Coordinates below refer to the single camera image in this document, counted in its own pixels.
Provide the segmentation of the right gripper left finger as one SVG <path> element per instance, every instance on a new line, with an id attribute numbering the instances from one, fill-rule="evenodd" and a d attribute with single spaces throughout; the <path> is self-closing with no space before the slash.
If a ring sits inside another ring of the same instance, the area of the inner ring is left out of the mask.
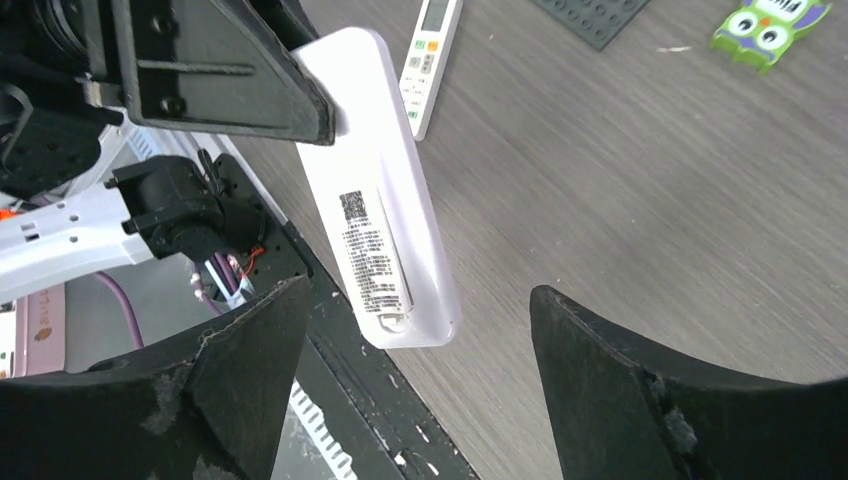
<path id="1" fill-rule="evenodd" d="M 310 311 L 304 276 L 79 373 L 1 384 L 5 479 L 267 479 Z"/>

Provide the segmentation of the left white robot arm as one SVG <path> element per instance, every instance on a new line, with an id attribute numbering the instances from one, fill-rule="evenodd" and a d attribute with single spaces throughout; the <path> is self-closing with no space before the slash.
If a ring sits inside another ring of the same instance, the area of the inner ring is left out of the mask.
<path id="1" fill-rule="evenodd" d="M 166 130 L 326 146 L 335 111 L 294 58 L 318 37 L 297 1 L 5 1 L 1 191 L 24 202 L 89 172 L 101 133 Z M 1 225 L 1 298 L 182 254 L 259 245 L 268 213 L 205 151 L 156 155 Z"/>

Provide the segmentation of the white remote control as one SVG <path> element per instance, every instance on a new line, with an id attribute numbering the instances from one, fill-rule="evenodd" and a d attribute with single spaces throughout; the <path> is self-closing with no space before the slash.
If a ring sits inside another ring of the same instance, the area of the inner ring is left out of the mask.
<path id="1" fill-rule="evenodd" d="M 362 336 L 447 344 L 461 305 L 385 40 L 346 27 L 294 56 L 335 109 L 334 142 L 297 151 Z"/>
<path id="2" fill-rule="evenodd" d="M 463 5 L 463 0 L 426 0 L 421 4 L 399 79 L 416 141 L 426 136 Z"/>

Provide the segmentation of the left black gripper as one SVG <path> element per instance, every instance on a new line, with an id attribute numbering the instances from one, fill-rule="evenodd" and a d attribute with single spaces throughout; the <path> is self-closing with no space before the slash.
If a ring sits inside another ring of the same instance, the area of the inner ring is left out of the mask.
<path id="1" fill-rule="evenodd" d="M 87 173 L 120 113 L 84 83 L 107 72 L 106 1 L 1 4 L 1 191 L 29 200 Z M 335 108 L 249 1 L 114 1 L 124 107 L 136 124 L 330 145 Z"/>

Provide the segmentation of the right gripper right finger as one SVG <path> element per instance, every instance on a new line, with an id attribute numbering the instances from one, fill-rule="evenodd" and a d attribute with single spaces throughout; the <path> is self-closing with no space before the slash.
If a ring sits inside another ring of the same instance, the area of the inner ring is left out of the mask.
<path id="1" fill-rule="evenodd" d="M 721 367 L 530 295 L 532 344 L 567 479 L 843 479 L 847 382 Z"/>

